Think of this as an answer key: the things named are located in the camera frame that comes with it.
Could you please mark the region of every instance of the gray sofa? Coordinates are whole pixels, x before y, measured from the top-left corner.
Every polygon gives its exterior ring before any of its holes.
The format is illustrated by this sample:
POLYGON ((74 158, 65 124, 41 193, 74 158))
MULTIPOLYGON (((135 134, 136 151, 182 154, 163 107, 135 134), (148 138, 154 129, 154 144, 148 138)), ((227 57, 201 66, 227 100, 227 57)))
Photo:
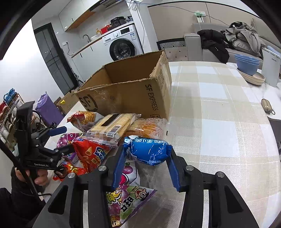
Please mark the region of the gray sofa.
MULTIPOLYGON (((260 38, 264 41, 266 45, 270 45, 278 52, 281 52, 281 44, 278 41, 277 37, 273 34, 273 32, 261 19, 253 18, 251 25, 254 26, 260 38)), ((213 23, 211 24, 194 23, 192 24, 192 26, 194 28, 194 33, 186 33, 184 35, 186 48, 187 48, 188 61, 220 62, 211 51, 209 51, 208 49, 201 48, 201 40, 197 32, 203 29, 213 29, 216 31, 220 31, 220 30, 225 30, 228 27, 224 25, 213 24, 213 23)), ((228 62, 235 63, 236 62, 234 58, 235 54, 242 54, 259 59, 260 60, 259 68, 260 69, 262 68, 263 61, 261 58, 234 49, 227 48, 227 50, 229 53, 228 62)))

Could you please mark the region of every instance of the human hand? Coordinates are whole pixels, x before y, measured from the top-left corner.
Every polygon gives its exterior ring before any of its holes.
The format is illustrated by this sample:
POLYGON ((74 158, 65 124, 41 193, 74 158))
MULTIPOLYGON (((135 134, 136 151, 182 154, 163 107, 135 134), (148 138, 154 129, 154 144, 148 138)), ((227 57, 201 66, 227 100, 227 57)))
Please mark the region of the human hand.
MULTIPOLYGON (((23 177, 23 175, 21 174, 21 172, 19 170, 16 170, 16 176, 17 178, 22 181, 22 182, 26 182, 25 178, 23 177)), ((26 174, 29 176, 30 175, 30 171, 29 170, 25 170, 26 174)), ((48 182, 48 171, 46 169, 39 169, 37 170, 37 175, 38 177, 34 180, 35 184, 38 184, 40 186, 44 186, 45 184, 47 184, 48 182)))

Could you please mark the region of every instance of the checkered tablecloth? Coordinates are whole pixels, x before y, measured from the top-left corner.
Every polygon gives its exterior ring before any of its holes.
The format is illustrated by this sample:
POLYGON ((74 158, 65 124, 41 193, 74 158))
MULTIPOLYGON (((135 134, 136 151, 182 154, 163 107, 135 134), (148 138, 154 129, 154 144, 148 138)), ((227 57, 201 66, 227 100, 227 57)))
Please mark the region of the checkered tablecloth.
MULTIPOLYGON (((260 227, 281 210, 280 158, 260 101, 231 66, 211 62, 170 62, 171 109, 166 140, 177 155, 201 172, 224 172, 260 227)), ((173 188, 166 163, 139 165, 141 185, 157 193, 124 227, 178 227, 184 194, 173 188)), ((208 227, 204 191, 203 227, 208 227)))

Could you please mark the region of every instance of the blue snack package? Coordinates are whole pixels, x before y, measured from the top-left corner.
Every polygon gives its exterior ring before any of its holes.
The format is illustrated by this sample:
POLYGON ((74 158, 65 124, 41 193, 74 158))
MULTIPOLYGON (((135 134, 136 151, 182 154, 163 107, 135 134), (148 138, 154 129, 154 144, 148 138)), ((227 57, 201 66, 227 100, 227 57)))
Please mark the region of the blue snack package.
POLYGON ((130 135, 124 139, 124 150, 127 159, 154 166, 171 155, 172 146, 164 140, 130 135))

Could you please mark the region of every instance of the person's arm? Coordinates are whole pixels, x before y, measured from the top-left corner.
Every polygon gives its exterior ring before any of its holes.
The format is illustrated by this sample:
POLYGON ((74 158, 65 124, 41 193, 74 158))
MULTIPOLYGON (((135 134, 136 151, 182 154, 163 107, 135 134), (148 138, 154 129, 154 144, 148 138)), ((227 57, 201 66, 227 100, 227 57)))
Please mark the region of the person's arm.
MULTIPOLYGON (((45 185, 48 181, 48 171, 38 170, 37 173, 39 177, 35 179, 35 183, 41 186, 45 185)), ((14 212, 21 218, 31 220, 42 210, 42 206, 35 200, 19 170, 15 171, 13 167, 11 177, 12 192, 10 198, 14 212)))

